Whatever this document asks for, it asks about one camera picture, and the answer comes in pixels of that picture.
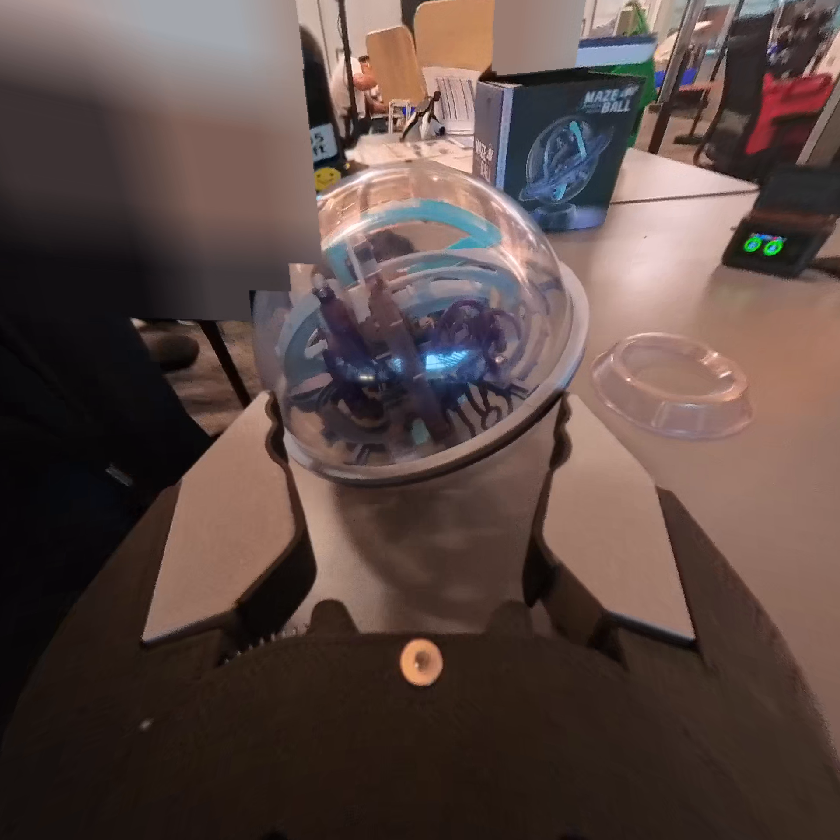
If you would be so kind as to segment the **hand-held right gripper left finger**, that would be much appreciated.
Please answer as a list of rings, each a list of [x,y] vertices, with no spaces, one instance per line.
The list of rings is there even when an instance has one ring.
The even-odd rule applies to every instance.
[[[283,629],[316,560],[275,397],[259,394],[183,477],[142,633],[151,646],[208,629]]]

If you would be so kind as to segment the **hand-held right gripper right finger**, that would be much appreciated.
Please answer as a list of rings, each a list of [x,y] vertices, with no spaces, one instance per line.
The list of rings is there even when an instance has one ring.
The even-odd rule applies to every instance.
[[[646,469],[577,395],[565,395],[532,522],[523,596],[556,632],[605,648],[625,629],[677,648],[697,634]]]

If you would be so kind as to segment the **clear plastic ring stand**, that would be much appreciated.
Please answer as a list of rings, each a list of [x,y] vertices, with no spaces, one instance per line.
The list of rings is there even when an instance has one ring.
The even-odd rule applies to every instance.
[[[664,437],[726,438],[754,419],[742,368],[706,343],[673,333],[619,340],[594,360],[591,379],[615,414]]]

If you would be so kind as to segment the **clear plastic maze ball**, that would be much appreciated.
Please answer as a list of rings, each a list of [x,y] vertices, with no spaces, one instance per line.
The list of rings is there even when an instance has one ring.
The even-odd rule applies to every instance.
[[[557,405],[589,306],[520,205],[416,162],[365,167],[317,205],[319,255],[251,310],[288,459],[348,486],[408,485],[495,454]]]

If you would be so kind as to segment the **dark maze ball box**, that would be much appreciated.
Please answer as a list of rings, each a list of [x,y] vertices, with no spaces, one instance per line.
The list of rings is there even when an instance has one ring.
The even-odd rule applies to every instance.
[[[603,225],[644,87],[637,75],[582,68],[480,78],[472,175],[545,233]]]

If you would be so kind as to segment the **wooden chair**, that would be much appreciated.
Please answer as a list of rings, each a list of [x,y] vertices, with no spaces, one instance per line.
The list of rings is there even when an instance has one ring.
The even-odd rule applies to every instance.
[[[386,106],[392,101],[416,106],[425,99],[424,75],[407,26],[400,24],[372,31],[365,37],[365,46]]]
[[[415,12],[414,40],[421,68],[477,70],[491,67],[494,1],[435,1]]]

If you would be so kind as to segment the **black table leg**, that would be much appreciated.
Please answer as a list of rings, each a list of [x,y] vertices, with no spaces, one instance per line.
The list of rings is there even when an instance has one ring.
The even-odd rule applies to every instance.
[[[242,408],[247,408],[252,402],[252,397],[228,349],[219,324],[213,320],[198,320],[196,324],[215,353],[239,404]]]

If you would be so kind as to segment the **person's dark shoe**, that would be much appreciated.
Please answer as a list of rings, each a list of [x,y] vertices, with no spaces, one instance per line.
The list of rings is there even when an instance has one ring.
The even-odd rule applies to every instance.
[[[165,374],[191,368],[200,354],[193,338],[173,332],[142,332],[140,338],[152,361]]]

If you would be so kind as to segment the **black device green lights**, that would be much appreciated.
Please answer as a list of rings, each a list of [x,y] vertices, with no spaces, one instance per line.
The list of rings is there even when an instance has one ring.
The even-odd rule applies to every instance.
[[[837,231],[838,218],[837,164],[783,165],[734,228],[721,265],[786,280],[816,270],[837,280],[838,256],[819,254]]]

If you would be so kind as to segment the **red jacket on chair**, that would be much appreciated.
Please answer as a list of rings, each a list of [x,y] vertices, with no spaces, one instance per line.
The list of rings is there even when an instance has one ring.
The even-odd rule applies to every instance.
[[[776,78],[763,75],[758,118],[745,146],[747,156],[769,150],[784,128],[793,130],[793,144],[802,145],[834,88],[830,73]]]

